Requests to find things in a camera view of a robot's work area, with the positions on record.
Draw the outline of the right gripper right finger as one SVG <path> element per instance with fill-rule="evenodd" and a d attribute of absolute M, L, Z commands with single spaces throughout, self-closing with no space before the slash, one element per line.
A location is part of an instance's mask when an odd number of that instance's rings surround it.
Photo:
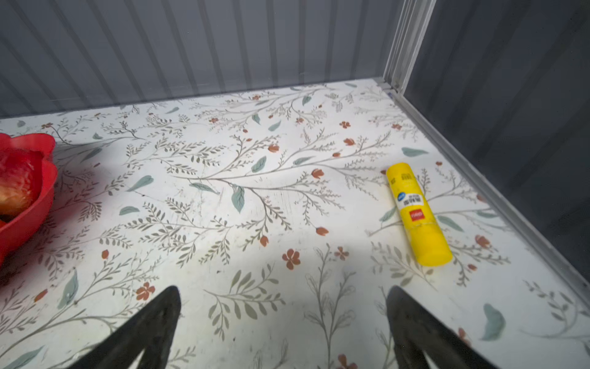
<path fill-rule="evenodd" d="M 387 319 L 400 368 L 494 368 L 401 287 L 390 289 Z"/>

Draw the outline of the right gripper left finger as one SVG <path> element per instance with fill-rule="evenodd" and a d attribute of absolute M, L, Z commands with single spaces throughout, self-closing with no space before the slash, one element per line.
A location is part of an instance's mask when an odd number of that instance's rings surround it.
<path fill-rule="evenodd" d="M 181 313 L 181 295 L 169 286 L 72 368 L 165 368 Z"/>

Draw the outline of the red apple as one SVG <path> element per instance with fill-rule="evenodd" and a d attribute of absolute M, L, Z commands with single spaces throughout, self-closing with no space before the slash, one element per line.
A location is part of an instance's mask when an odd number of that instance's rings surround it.
<path fill-rule="evenodd" d="M 1 149 L 1 218 L 13 219 L 39 197 L 42 184 L 41 152 Z"/>

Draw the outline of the red flower-shaped bowl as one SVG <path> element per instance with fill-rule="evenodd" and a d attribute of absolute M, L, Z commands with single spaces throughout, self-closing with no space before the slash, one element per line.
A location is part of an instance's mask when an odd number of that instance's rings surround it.
<path fill-rule="evenodd" d="M 52 207 L 58 169 L 48 134 L 1 135 L 1 259 L 40 229 Z"/>

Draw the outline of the yellow glue stick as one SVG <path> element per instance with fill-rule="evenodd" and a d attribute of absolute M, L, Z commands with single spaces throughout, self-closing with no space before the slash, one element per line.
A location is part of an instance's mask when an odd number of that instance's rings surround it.
<path fill-rule="evenodd" d="M 450 246 L 411 167 L 393 165 L 386 176 L 416 262 L 423 267 L 449 263 L 453 258 Z"/>

